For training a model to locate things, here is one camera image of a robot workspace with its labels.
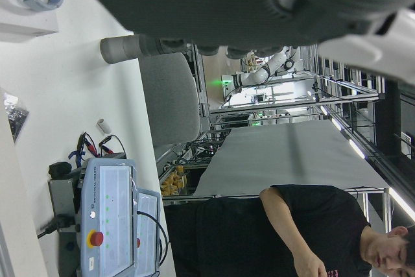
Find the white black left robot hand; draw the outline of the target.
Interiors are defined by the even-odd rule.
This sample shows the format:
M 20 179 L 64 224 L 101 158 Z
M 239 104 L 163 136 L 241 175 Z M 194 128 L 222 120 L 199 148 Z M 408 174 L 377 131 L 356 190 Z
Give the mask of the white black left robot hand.
M 316 45 L 318 55 L 414 83 L 414 0 L 97 0 L 127 30 L 232 56 Z

